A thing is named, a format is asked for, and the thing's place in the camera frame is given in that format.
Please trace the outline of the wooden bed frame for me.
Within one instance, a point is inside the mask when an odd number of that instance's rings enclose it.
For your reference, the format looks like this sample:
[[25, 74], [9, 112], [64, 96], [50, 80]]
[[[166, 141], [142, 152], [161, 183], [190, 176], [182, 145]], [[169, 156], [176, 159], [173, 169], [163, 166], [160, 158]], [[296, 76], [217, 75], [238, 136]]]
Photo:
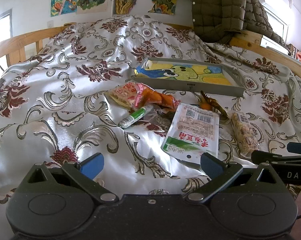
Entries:
[[[11, 66], [26, 60], [25, 46], [36, 45], [36, 52], [43, 49], [43, 40], [52, 38], [74, 23], [66, 23], [62, 27], [54, 27], [32, 31], [0, 42], [0, 58], [5, 56], [7, 65]], [[276, 63], [287, 66], [295, 75], [301, 78], [301, 62], [273, 48], [261, 46], [262, 36], [251, 31], [242, 31], [229, 42], [230, 46], [253, 51]]]

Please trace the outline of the olive quilted down jacket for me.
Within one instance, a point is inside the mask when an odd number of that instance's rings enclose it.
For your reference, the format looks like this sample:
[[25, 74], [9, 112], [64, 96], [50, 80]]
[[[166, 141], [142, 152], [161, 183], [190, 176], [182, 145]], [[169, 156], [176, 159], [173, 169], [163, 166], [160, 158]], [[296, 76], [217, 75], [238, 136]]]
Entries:
[[194, 33], [205, 42], [229, 42], [244, 30], [264, 35], [281, 46], [259, 0], [191, 0]]

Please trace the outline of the small orange fruit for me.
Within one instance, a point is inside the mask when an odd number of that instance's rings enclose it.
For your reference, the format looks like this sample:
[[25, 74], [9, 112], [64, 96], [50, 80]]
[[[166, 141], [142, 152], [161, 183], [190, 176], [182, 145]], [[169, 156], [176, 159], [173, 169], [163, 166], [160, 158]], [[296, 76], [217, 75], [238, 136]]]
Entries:
[[208, 111], [212, 110], [212, 106], [206, 102], [200, 102], [199, 106], [201, 109], [204, 109], [204, 110], [208, 110]]

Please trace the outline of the gold brown candy wrapper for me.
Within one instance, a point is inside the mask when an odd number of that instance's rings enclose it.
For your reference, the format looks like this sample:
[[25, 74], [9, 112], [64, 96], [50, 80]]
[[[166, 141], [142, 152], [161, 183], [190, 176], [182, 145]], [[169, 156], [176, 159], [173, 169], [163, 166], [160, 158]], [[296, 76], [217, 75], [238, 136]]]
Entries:
[[202, 90], [200, 91], [200, 93], [201, 93], [201, 100], [200, 100], [201, 106], [204, 103], [207, 103], [208, 105], [210, 105], [212, 111], [218, 111], [225, 118], [229, 117], [227, 112], [225, 111], [225, 109], [223, 109], [223, 107], [219, 104], [219, 102], [217, 100], [210, 97], [209, 95], [204, 93]]

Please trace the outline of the floral satin bedspread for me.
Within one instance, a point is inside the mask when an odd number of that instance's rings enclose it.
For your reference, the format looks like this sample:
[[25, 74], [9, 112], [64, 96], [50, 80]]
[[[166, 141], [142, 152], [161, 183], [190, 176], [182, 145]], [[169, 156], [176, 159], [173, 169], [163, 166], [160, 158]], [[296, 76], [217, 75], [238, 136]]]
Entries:
[[34, 163], [58, 167], [100, 152], [97, 181], [116, 194], [187, 193], [207, 182], [197, 168], [161, 150], [168, 121], [127, 130], [127, 114], [107, 91], [128, 82], [148, 57], [222, 64], [244, 86], [241, 97], [218, 96], [246, 114], [261, 150], [286, 154], [301, 142], [301, 78], [261, 55], [203, 42], [148, 16], [75, 24], [0, 78], [0, 195], [7, 201]]

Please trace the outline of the nut bar clear packet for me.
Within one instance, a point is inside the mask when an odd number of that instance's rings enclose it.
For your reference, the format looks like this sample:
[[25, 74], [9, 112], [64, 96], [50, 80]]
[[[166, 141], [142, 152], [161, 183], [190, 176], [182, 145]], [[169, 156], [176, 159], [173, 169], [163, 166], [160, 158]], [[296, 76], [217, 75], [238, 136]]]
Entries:
[[237, 111], [230, 111], [229, 118], [240, 154], [251, 158], [253, 151], [259, 150], [259, 144], [248, 118], [244, 113]]

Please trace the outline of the rice cracker square packet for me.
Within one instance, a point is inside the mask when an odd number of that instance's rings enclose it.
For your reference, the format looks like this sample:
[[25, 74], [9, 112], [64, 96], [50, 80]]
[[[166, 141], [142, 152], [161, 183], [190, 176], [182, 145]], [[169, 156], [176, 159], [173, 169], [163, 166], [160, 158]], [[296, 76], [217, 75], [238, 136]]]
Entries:
[[127, 82], [106, 91], [106, 95], [117, 104], [127, 109], [138, 109], [142, 102], [143, 92], [149, 87], [139, 82]]

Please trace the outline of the orange snack clear bag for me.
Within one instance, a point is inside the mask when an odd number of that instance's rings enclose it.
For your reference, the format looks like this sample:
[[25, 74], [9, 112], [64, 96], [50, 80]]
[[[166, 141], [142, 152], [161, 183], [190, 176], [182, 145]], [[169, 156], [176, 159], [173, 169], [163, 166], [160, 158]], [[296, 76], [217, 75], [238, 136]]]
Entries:
[[155, 104], [167, 108], [169, 111], [175, 112], [177, 110], [179, 103], [174, 96], [159, 93], [143, 83], [138, 83], [137, 85], [138, 90], [133, 102], [133, 109]]

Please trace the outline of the grey tray with painted liner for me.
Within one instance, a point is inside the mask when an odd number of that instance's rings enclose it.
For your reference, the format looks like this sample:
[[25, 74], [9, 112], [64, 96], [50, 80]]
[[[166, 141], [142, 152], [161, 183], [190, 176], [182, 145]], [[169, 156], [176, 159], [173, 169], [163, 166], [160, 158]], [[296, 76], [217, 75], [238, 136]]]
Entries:
[[180, 90], [225, 96], [243, 96], [242, 82], [223, 64], [198, 61], [146, 58], [132, 79], [153, 89]]

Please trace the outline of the white green snack pouch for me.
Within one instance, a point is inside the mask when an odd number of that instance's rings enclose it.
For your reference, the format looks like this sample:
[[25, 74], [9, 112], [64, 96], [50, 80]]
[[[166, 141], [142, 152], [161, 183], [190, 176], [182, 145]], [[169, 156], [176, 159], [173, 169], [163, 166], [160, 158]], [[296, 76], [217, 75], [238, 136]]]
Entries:
[[181, 103], [161, 149], [175, 159], [200, 164], [203, 153], [218, 156], [218, 138], [217, 113]]

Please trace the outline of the green white stick packet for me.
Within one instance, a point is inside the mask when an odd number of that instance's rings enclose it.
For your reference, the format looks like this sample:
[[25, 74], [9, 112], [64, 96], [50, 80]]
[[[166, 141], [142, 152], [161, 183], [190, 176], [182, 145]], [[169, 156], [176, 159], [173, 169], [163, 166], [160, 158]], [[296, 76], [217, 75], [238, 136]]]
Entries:
[[139, 108], [138, 110], [134, 111], [132, 114], [130, 114], [129, 116], [125, 117], [124, 119], [122, 119], [119, 123], [118, 126], [122, 129], [126, 129], [130, 126], [132, 126], [132, 124], [136, 123], [137, 121], [139, 121], [141, 118], [143, 118], [146, 114], [148, 114], [152, 109], [154, 108], [154, 106], [152, 104], [150, 105], [146, 105], [144, 107]]

